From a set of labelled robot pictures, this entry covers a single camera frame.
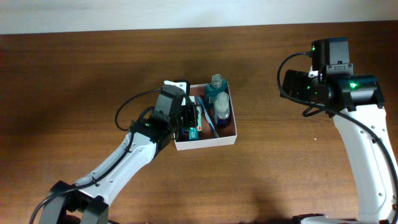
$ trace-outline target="teal bottle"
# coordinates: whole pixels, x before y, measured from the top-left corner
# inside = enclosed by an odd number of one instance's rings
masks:
[[[219,93],[224,92],[228,87],[228,82],[220,74],[213,75],[211,83],[205,88],[206,107],[212,108],[213,103]]]

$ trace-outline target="small box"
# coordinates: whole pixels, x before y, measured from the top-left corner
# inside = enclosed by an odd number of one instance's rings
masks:
[[[207,84],[191,85],[190,96],[204,96],[206,86]],[[202,118],[201,118],[202,131],[200,132],[199,140],[182,141],[182,138],[180,136],[178,139],[174,140],[175,147],[177,148],[178,151],[186,149],[199,149],[204,147],[226,146],[235,143],[236,137],[238,136],[238,132],[236,131],[235,115],[232,106],[232,98],[229,87],[227,87],[226,92],[229,95],[229,109],[230,109],[229,116],[231,118],[229,126],[223,129],[217,128],[213,119],[213,110],[208,110],[207,112],[209,113],[211,121],[215,125],[216,131],[220,136],[219,138],[215,138],[213,132],[210,129],[210,125],[207,123],[205,114],[204,112],[202,112]]]

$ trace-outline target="wood surface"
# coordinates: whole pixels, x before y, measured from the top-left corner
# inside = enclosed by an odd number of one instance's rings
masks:
[[[358,197],[345,147],[324,114],[279,98],[276,71],[311,41],[349,39],[355,74],[373,73],[386,99],[398,154],[398,22],[128,30],[0,36],[0,223],[27,223],[58,180],[73,183],[124,138],[114,114],[164,80],[231,87],[233,146],[167,146],[113,202],[120,223],[274,223],[304,213],[356,218]],[[307,71],[308,57],[286,69]],[[157,94],[125,107],[120,123]]]

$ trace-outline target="cardboard box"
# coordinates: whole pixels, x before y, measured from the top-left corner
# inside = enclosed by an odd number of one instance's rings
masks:
[[[190,96],[198,96],[198,95],[204,96],[206,86],[207,86],[207,84],[191,85]],[[228,127],[223,128],[223,129],[219,129],[216,127],[216,131],[220,137],[215,138],[213,132],[210,129],[210,125],[207,123],[205,114],[202,113],[202,118],[201,118],[202,131],[201,131],[201,133],[199,133],[199,140],[182,141],[182,138],[180,136],[178,139],[174,140],[175,147],[177,148],[177,150],[199,149],[199,148],[214,147],[214,146],[225,146],[225,145],[230,145],[230,144],[235,143],[236,137],[238,136],[238,132],[236,131],[235,115],[234,115],[234,109],[232,106],[231,94],[229,93],[230,92],[229,87],[226,89],[226,92],[229,95],[229,109],[230,109],[229,115],[231,117],[231,123],[229,124]],[[208,110],[208,113],[211,118],[211,121],[215,125],[214,120],[213,120],[213,110]]]

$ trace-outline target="box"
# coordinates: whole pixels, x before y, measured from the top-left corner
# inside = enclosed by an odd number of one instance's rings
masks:
[[[206,86],[207,84],[191,85],[190,96],[198,96],[198,95],[204,96]],[[201,133],[199,133],[199,140],[181,141],[182,139],[181,137],[179,137],[178,139],[174,140],[175,147],[177,148],[178,151],[186,149],[199,149],[204,147],[226,146],[235,143],[236,137],[238,136],[238,132],[236,131],[235,115],[232,106],[232,98],[229,87],[227,87],[226,92],[229,95],[229,109],[230,109],[229,115],[231,117],[231,123],[229,124],[229,126],[224,129],[219,129],[216,127],[216,131],[220,137],[215,138],[213,132],[210,129],[210,125],[207,123],[205,114],[202,113],[202,118],[201,118],[202,131]],[[208,110],[208,113],[211,118],[211,121],[215,125],[213,120],[213,110]]]

